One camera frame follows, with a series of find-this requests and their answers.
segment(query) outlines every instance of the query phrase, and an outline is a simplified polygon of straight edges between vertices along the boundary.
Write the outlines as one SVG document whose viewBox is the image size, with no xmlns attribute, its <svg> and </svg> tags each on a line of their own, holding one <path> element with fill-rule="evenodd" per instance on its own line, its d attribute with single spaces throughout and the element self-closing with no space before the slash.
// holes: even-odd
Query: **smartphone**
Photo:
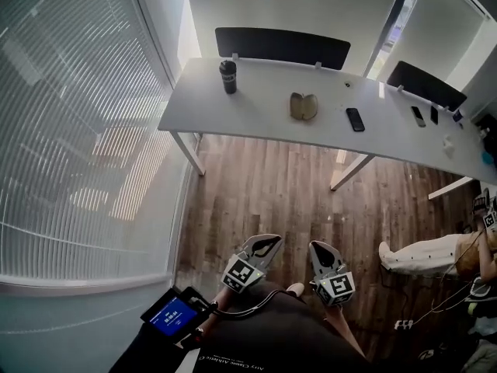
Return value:
<svg viewBox="0 0 497 373">
<path fill-rule="evenodd" d="M 364 131 L 364 123 L 360 118 L 359 111 L 356 108 L 347 108 L 345 111 L 349 117 L 350 124 L 352 124 L 352 129 L 354 131 Z"/>
<path fill-rule="evenodd" d="M 426 127 L 426 123 L 423 120 L 421 116 L 421 112 L 419 112 L 419 109 L 417 106 L 411 106 L 412 113 L 414 114 L 414 118 L 416 119 L 416 123 L 420 127 Z"/>
<path fill-rule="evenodd" d="M 432 120 L 434 124 L 438 125 L 438 110 L 432 105 L 432 108 L 429 112 L 429 118 Z"/>
</svg>

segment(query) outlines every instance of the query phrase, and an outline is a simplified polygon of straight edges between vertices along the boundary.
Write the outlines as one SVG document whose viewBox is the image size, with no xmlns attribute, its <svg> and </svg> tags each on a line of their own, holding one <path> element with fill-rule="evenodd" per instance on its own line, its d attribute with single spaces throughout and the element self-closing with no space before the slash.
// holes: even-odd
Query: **wooden floor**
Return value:
<svg viewBox="0 0 497 373">
<path fill-rule="evenodd" d="M 380 268 L 377 249 L 381 241 L 395 251 L 455 233 L 459 221 L 470 221 L 475 186 L 428 201 L 428 193 L 459 177 L 376 158 L 338 191 L 330 191 L 332 174 L 355 157 L 307 145 L 204 136 L 200 159 L 207 172 L 190 192 L 176 283 L 213 296 L 235 248 L 251 235 L 268 232 L 284 238 L 268 278 L 284 287 L 307 284 L 312 279 L 308 243 L 319 239 L 339 249 L 353 272 L 356 294 L 344 313 L 370 361 L 412 359 L 466 330 L 463 303 L 460 309 L 431 314 L 410 332 L 395 331 L 398 319 L 416 320 L 435 295 L 441 301 L 461 283 L 444 281 L 439 289 L 437 279 L 389 274 Z M 322 310 L 308 286 L 304 300 Z"/>
</svg>

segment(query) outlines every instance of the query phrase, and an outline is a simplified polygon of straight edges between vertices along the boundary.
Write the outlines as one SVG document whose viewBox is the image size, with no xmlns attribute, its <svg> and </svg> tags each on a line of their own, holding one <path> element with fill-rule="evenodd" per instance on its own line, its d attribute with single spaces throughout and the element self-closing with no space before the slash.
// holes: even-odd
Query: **black tumbler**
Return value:
<svg viewBox="0 0 497 373">
<path fill-rule="evenodd" d="M 236 64 L 233 61 L 222 61 L 219 72 L 223 79 L 224 91 L 233 94 L 236 91 Z"/>
</svg>

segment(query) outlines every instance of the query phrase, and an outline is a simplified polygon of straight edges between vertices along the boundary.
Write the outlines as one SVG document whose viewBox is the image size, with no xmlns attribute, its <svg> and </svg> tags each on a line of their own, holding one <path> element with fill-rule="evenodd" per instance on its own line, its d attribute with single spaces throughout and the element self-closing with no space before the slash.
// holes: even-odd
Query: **power strip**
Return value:
<svg viewBox="0 0 497 373">
<path fill-rule="evenodd" d="M 413 321 L 410 320 L 398 320 L 395 323 L 395 330 L 410 330 L 412 328 Z"/>
</svg>

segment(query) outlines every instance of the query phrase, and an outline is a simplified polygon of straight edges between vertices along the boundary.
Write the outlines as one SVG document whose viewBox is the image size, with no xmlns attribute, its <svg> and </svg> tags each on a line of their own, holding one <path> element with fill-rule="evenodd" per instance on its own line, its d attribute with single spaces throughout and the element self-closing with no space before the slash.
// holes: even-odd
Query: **white table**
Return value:
<svg viewBox="0 0 497 373">
<path fill-rule="evenodd" d="M 430 105 L 384 83 L 331 69 L 275 61 L 237 60 L 238 91 L 224 92 L 218 67 L 220 58 L 194 58 L 183 70 L 168 102 L 159 130 L 170 131 L 200 175 L 205 173 L 180 132 L 223 134 L 317 145 L 359 152 L 357 158 L 331 184 L 338 189 L 374 156 L 413 162 L 450 173 L 497 184 L 497 170 L 481 160 L 482 143 L 477 128 L 454 123 L 439 113 L 439 124 L 430 119 Z M 317 116 L 308 122 L 289 115 L 292 92 L 315 94 Z M 426 127 L 418 127 L 410 109 L 421 111 Z M 352 130 L 345 109 L 359 110 L 366 130 Z M 450 136 L 452 156 L 443 150 Z"/>
</svg>

